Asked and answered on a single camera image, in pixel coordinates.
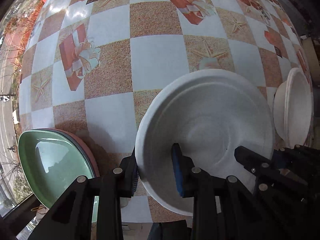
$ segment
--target red gift box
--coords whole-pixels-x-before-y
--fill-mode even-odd
[[[188,21],[192,24],[198,25],[203,18],[200,18],[201,13],[197,12],[194,14],[193,12],[189,12],[187,9],[188,6],[192,6],[190,2],[187,0],[170,0],[182,13],[183,15],[188,19]]]
[[[75,31],[78,34],[77,36],[79,43],[84,42],[86,38],[84,24],[81,24],[78,28],[76,28]],[[82,80],[77,76],[76,72],[72,71],[72,64],[75,60],[75,48],[76,45],[74,43],[74,37],[72,34],[65,38],[65,40],[59,45],[63,68],[66,72],[66,77],[71,91],[76,91]]]

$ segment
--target metal pin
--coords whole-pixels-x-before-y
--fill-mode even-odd
[[[86,180],[85,176],[79,176],[77,178],[77,182],[79,182],[79,183],[85,182],[85,180]]]
[[[114,174],[120,174],[121,172],[122,172],[122,169],[119,168],[119,167],[113,169],[113,173],[114,173]]]
[[[267,185],[267,184],[262,183],[262,184],[260,184],[260,185],[259,185],[259,189],[260,189],[261,191],[265,191],[265,190],[267,190],[267,189],[268,189],[268,185]]]
[[[193,167],[193,168],[191,169],[191,171],[192,171],[193,173],[200,173],[200,172],[201,172],[201,169],[200,169],[199,167]]]
[[[235,182],[238,181],[238,179],[237,179],[235,176],[229,176],[229,177],[228,177],[228,180],[229,180],[229,182],[231,182],[231,183],[235,183]]]

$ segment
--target silver bolt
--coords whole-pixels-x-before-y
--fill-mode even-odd
[[[238,181],[238,179],[237,179],[235,176],[229,176],[229,177],[228,177],[228,180],[229,180],[229,182],[231,182],[231,183],[235,183],[235,182]]]
[[[261,191],[265,191],[265,190],[267,190],[267,189],[268,189],[268,185],[267,185],[267,184],[262,183],[262,184],[260,184],[260,185],[259,185],[259,189],[260,189]]]
[[[191,169],[191,171],[192,171],[193,173],[200,173],[200,172],[201,172],[201,169],[200,169],[199,167],[193,167],[193,168]]]
[[[77,178],[77,182],[79,182],[79,183],[83,183],[83,182],[85,182],[85,180],[86,180],[85,176],[79,176]]]
[[[113,173],[114,173],[114,174],[120,174],[121,172],[122,172],[122,169],[119,168],[119,167],[113,169]]]

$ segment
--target white bowl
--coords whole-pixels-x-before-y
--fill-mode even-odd
[[[143,117],[136,138],[139,175],[149,194],[165,208],[192,216],[193,198],[176,188],[171,146],[213,176],[238,177],[253,190],[255,176],[234,158],[243,145],[271,158],[274,127],[267,101],[242,76],[221,69],[186,74],[165,87]]]
[[[300,68],[292,68],[277,89],[273,104],[276,131],[288,148],[306,141],[312,114],[312,97],[307,78]]]

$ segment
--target checkered tablecloth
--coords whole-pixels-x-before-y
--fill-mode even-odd
[[[292,67],[311,80],[300,39],[276,0],[89,2],[44,4],[23,58],[19,108],[23,130],[55,127],[81,137],[101,174],[130,155],[152,100],[186,73],[236,72],[271,109]],[[188,6],[177,8],[180,2]],[[62,52],[61,44],[74,49]],[[124,222],[182,218],[149,196],[141,181],[122,209]]]

